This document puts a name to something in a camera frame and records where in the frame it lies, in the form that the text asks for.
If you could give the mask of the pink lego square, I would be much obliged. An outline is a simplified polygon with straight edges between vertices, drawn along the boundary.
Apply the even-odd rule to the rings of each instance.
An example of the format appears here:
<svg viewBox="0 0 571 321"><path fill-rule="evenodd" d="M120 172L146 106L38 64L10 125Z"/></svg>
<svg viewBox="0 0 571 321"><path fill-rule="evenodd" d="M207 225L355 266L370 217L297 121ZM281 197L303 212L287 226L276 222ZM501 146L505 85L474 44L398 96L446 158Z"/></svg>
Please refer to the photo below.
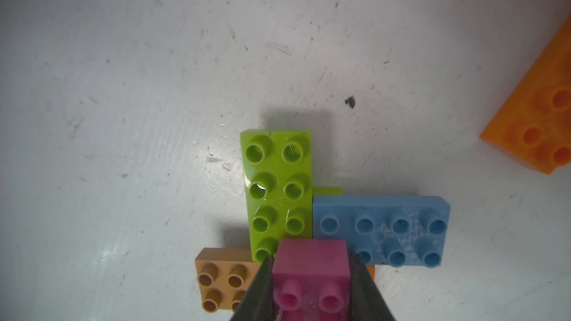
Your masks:
<svg viewBox="0 0 571 321"><path fill-rule="evenodd" d="M282 239L272 268L277 320L348 320L351 275L346 242Z"/></svg>

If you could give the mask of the green lego plate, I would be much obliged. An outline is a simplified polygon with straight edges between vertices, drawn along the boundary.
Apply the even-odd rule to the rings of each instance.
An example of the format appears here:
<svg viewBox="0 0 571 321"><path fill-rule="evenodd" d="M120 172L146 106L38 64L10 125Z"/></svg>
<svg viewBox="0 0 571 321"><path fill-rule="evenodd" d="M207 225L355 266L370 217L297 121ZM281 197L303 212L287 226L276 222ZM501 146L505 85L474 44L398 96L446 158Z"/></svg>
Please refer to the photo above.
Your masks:
<svg viewBox="0 0 571 321"><path fill-rule="evenodd" d="M341 187L312 187L313 196L342 196Z"/></svg>
<svg viewBox="0 0 571 321"><path fill-rule="evenodd" d="M281 239L312 238L312 133L240 133L251 256L275 256Z"/></svg>

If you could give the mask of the blue lego plate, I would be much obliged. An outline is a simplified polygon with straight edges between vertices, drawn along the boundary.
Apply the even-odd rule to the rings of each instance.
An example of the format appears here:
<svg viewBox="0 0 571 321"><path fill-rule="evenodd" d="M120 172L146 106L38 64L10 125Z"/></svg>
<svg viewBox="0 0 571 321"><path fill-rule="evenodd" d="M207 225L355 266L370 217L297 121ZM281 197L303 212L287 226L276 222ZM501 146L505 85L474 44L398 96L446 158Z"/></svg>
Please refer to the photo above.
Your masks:
<svg viewBox="0 0 571 321"><path fill-rule="evenodd" d="M313 237L344 240L366 265L435 268L450 212L439 196L314 196Z"/></svg>

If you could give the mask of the orange lego brick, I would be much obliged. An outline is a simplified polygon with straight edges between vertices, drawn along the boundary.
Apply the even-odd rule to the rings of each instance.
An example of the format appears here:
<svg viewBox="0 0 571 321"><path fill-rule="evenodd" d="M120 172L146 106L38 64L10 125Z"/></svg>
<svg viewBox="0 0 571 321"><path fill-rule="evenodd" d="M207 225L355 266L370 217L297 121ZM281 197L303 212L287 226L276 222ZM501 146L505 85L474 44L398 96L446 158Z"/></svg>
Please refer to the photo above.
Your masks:
<svg viewBox="0 0 571 321"><path fill-rule="evenodd" d="M480 138L547 175L570 163L569 19Z"/></svg>
<svg viewBox="0 0 571 321"><path fill-rule="evenodd" d="M373 279L375 279L375 277L376 277L376 266L374 266L374 265L368 265L368 266L367 266L367 270L368 270L370 276L371 276Z"/></svg>

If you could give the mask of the tan lego brick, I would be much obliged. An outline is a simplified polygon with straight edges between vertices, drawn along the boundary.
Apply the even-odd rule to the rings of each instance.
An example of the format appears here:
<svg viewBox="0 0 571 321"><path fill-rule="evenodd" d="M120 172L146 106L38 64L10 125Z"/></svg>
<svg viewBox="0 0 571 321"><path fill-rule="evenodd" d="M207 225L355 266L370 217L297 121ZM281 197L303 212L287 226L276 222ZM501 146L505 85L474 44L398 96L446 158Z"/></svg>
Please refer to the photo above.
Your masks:
<svg viewBox="0 0 571 321"><path fill-rule="evenodd" d="M195 266L202 307L208 313L235 312L260 269L248 248L203 248Z"/></svg>

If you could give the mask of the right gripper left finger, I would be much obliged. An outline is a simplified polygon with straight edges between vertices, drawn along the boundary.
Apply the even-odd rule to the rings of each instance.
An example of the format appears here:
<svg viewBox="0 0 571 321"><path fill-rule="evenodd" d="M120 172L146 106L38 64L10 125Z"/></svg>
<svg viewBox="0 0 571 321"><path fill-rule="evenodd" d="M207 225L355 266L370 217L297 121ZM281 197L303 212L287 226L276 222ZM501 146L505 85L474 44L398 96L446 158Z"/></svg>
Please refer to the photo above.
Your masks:
<svg viewBox="0 0 571 321"><path fill-rule="evenodd" d="M274 257L261 264L251 286L230 321L273 321L274 301L272 268Z"/></svg>

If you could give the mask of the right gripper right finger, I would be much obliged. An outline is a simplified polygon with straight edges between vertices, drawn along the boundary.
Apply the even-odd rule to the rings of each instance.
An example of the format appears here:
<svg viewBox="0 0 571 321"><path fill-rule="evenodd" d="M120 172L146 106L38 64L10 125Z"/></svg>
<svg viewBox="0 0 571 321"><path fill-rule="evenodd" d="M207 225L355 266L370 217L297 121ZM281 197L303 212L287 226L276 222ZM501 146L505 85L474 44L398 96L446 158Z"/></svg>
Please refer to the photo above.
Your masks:
<svg viewBox="0 0 571 321"><path fill-rule="evenodd" d="M349 267L351 273L349 320L395 321L367 266L358 254L349 254Z"/></svg>

